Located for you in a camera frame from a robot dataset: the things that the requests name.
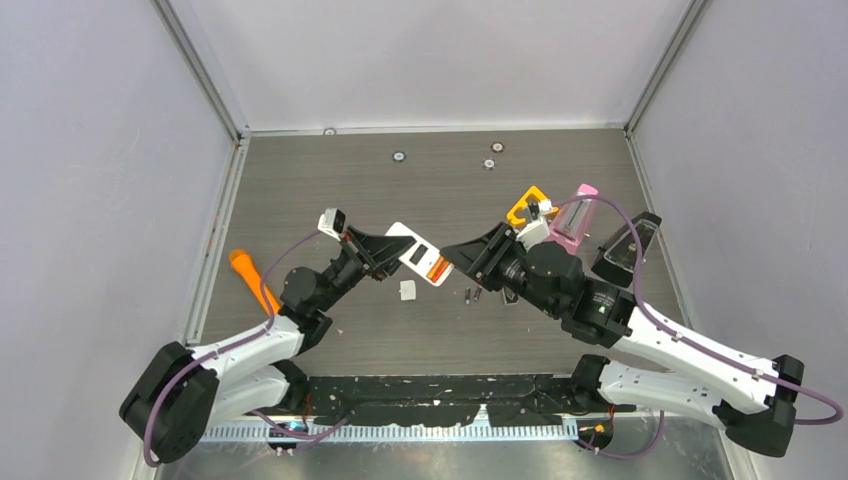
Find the black mount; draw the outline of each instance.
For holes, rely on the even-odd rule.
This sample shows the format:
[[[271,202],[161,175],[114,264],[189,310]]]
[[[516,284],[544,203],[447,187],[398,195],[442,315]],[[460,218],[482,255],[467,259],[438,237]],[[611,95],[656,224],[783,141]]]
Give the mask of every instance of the black mount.
[[[795,385],[804,379],[804,363],[789,355],[774,359],[778,377]],[[713,413],[725,425],[727,438],[769,457],[783,457],[789,448],[795,426],[795,399],[798,392],[777,386],[774,397],[766,399],[768,409],[746,415],[724,400],[713,407]]]
[[[445,247],[442,256],[489,291],[504,287],[545,315],[561,321],[562,329],[590,345],[612,347],[630,334],[627,321],[633,296],[583,274],[580,258],[555,242],[529,251],[506,223],[474,240]]]
[[[150,361],[118,410],[139,438],[144,438],[153,403],[165,384],[193,360],[189,350],[171,342]],[[165,399],[153,424],[152,450],[163,463],[179,459],[200,441],[218,391],[212,370],[196,367],[184,378]]]
[[[571,376],[574,401],[586,410],[598,411],[611,406],[598,393],[600,378],[609,359],[601,355],[583,355]],[[801,385],[804,364],[789,355],[774,359],[779,378]],[[795,425],[795,399],[798,393],[778,386],[774,397],[766,399],[768,409],[744,414],[722,400],[713,414],[725,425],[727,438],[752,452],[769,457],[783,457],[792,439]]]
[[[280,298],[279,313],[288,316],[303,334],[303,353],[318,344],[333,321],[325,316],[360,280],[370,276],[383,280],[400,267],[400,256],[415,244],[412,237],[368,235],[348,227],[343,230],[344,214],[338,212],[333,228],[341,234],[341,253],[323,272],[306,267],[292,269],[286,276],[286,288]],[[192,352],[177,342],[162,347],[127,395],[118,412],[121,419],[144,437],[153,403],[165,385],[194,360]],[[279,407],[299,409],[309,393],[309,381],[290,360],[273,364],[286,376],[289,389]],[[206,430],[219,381],[214,370],[195,367],[181,385],[166,397],[153,425],[151,449],[163,463],[174,462],[200,441]]]

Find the small white cube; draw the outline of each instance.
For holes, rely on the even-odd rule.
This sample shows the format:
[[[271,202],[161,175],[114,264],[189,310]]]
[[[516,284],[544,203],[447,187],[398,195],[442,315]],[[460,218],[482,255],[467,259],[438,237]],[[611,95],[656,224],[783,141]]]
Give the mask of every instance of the small white cube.
[[[415,280],[400,282],[400,301],[415,300]]]

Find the metal frame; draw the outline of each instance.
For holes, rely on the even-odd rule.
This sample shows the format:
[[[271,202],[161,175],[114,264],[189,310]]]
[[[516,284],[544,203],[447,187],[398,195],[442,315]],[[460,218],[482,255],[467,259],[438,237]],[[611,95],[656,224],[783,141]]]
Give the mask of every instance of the metal frame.
[[[557,123],[521,124],[521,125],[462,125],[462,126],[429,126],[429,127],[348,127],[333,128],[334,135],[375,135],[384,133],[446,133],[446,132],[515,132],[530,130],[593,130],[601,128],[623,129],[624,123],[580,123],[564,125]],[[325,129],[310,130],[261,130],[251,132],[254,137],[294,137],[326,135]]]
[[[180,8],[174,7],[174,3],[182,0],[151,0],[163,24],[172,36],[177,48],[184,57],[189,69],[198,82],[199,87],[206,95],[216,115],[219,117],[228,135],[236,143],[233,155],[227,169],[226,177],[221,185],[216,215],[208,235],[208,243],[203,249],[203,260],[200,272],[195,283],[195,294],[188,314],[185,338],[187,343],[198,343],[205,323],[209,300],[214,287],[214,281],[223,253],[223,244],[229,226],[230,216],[235,203],[244,161],[253,135],[261,137],[291,136],[291,135],[323,135],[324,130],[305,131],[263,131],[251,132],[246,119],[238,108],[235,95],[229,90],[226,79],[216,63],[214,54],[208,45],[197,45],[189,37],[185,28],[185,22],[191,24],[192,28],[199,25],[197,19],[191,15],[191,6],[180,3]],[[417,132],[459,132],[459,131],[511,131],[511,130],[560,130],[560,129],[591,129],[591,128],[620,128],[624,132],[625,140],[636,167],[637,177],[645,194],[647,206],[655,211],[650,182],[645,172],[644,164],[639,153],[634,133],[645,112],[659,90],[663,80],[679,57],[680,52],[689,39],[692,31],[701,18],[711,0],[692,0],[687,7],[680,24],[674,32],[668,47],[665,49],[660,61],[651,75],[645,89],[637,101],[633,113],[625,124],[620,123],[594,123],[585,125],[559,125],[559,124],[537,124],[537,125],[492,125],[492,126],[453,126],[453,127],[401,127],[401,128],[339,128],[336,134],[377,134],[377,133],[417,133]],[[194,39],[202,43],[203,39]],[[203,55],[198,52],[198,46],[203,50]],[[210,69],[215,70],[215,75],[210,75]],[[697,330],[697,321],[693,319],[691,312],[686,308],[688,298],[685,286],[681,284],[676,271],[676,264],[669,252],[668,244],[662,235],[658,238],[669,275],[674,288],[675,296],[683,314],[683,320],[687,327]],[[757,469],[752,461],[751,454],[722,435],[722,443],[731,469],[736,478],[759,478]],[[147,467],[141,455],[133,469],[131,478],[133,480],[153,479],[156,470]]]
[[[204,245],[200,272],[194,286],[191,309],[188,313],[185,329],[185,341],[187,345],[200,343],[203,326],[206,324],[206,312],[209,309],[209,301],[215,286],[215,277],[218,274],[218,266],[221,264],[221,255],[224,251],[224,240],[227,229],[230,226],[230,217],[233,213],[233,205],[236,202],[236,194],[241,181],[241,173],[244,170],[244,160],[247,157],[247,149],[250,147],[250,138],[239,142],[230,157],[230,164],[221,185],[218,196],[218,206],[215,218],[210,225],[208,243]]]
[[[221,120],[227,134],[233,142],[238,142],[245,137],[243,132],[248,130],[247,123],[241,118],[239,118],[240,121],[238,123],[236,122],[232,112],[235,107],[231,105],[231,108],[227,108],[227,104],[221,96],[220,85],[216,86],[216,83],[222,83],[223,78],[219,78],[217,82],[213,81],[212,76],[209,74],[209,69],[204,64],[201,55],[198,53],[195,44],[192,42],[192,39],[189,37],[188,32],[183,25],[183,21],[181,21],[181,18],[186,17],[186,9],[190,8],[190,6],[182,8],[182,13],[178,15],[171,0],[150,0],[150,3],[159,14],[162,24],[174,40],[174,44],[180,51],[183,59],[185,59],[186,64],[188,65],[189,70],[191,70],[192,75],[194,75],[195,80],[197,80],[200,89],[212,105],[212,109],[215,111],[215,114],[218,115],[218,119]]]
[[[624,126],[624,132],[628,137],[632,136],[636,127],[639,126],[639,122],[651,105],[654,96],[657,94],[657,90],[659,90],[660,85],[662,85],[663,80],[665,80],[666,75],[686,45],[686,41],[697,26],[698,20],[700,20],[711,2],[712,0],[692,0],[689,3],[689,7],[683,14],[683,18],[680,19],[680,24],[677,25],[677,29],[671,37],[671,42],[666,47],[662,57],[660,57],[660,61],[657,63],[654,73],[651,74],[645,90],[642,91],[639,101],[636,102],[636,108],[633,110],[633,114],[630,115],[630,120]]]

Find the gray tabletop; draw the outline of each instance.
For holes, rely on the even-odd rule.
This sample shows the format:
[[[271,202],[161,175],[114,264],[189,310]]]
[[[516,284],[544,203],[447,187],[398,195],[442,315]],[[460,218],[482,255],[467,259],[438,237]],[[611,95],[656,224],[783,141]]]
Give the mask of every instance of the gray tabletop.
[[[491,152],[502,142],[503,153]],[[392,161],[395,151],[406,160]],[[482,168],[485,158],[497,162]],[[327,207],[348,223],[384,233],[401,221],[436,246],[482,235],[504,219],[531,185],[565,199],[588,183],[621,203],[630,215],[646,209],[636,171],[620,130],[564,130],[283,136],[251,140],[226,237],[202,341],[220,340],[264,319],[264,313],[227,253],[247,250],[264,269],[287,246],[314,229]],[[599,207],[580,256],[588,270],[596,248],[622,225]],[[279,295],[289,269],[323,269],[338,253],[327,236],[305,244],[271,276]],[[645,298],[680,319],[659,248],[644,269]],[[399,281],[416,279],[418,298],[401,302]],[[466,306],[470,280],[454,272],[439,288],[407,269],[383,282],[363,280],[330,312],[333,328],[295,361],[311,375],[570,373],[580,356],[604,352],[650,367],[641,359],[571,339],[526,302],[505,306],[484,292]]]

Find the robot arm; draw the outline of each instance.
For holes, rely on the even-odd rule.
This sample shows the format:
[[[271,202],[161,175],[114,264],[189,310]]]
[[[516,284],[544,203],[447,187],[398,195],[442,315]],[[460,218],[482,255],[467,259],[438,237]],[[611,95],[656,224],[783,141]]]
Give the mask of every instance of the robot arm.
[[[297,408],[306,375],[289,359],[314,347],[332,324],[324,312],[366,276],[383,280],[400,267],[414,243],[409,236],[374,236],[345,228],[341,211],[328,209],[319,230],[339,240],[341,253],[323,271],[297,267],[286,275],[283,306],[272,321],[220,342],[187,348],[172,342],[159,350],[121,405],[121,419],[139,436],[165,386],[184,368],[210,357],[165,395],[153,419],[152,451],[173,462],[207,428],[262,407]]]
[[[800,361],[789,356],[772,361],[738,352],[676,324],[678,334],[670,337],[636,307],[633,295],[586,277],[580,258],[556,242],[540,240],[546,237],[546,228],[544,218],[534,219],[521,232],[500,223],[479,238],[443,248],[442,255],[483,288],[509,288],[560,320],[562,329],[574,338],[674,371],[649,372],[586,355],[572,378],[593,405],[667,410],[724,429],[728,438],[749,450],[776,457],[785,454],[794,427],[796,393],[760,376],[800,385]],[[646,308],[660,322],[671,322]],[[752,367],[757,375],[746,375],[684,344],[683,337]]]

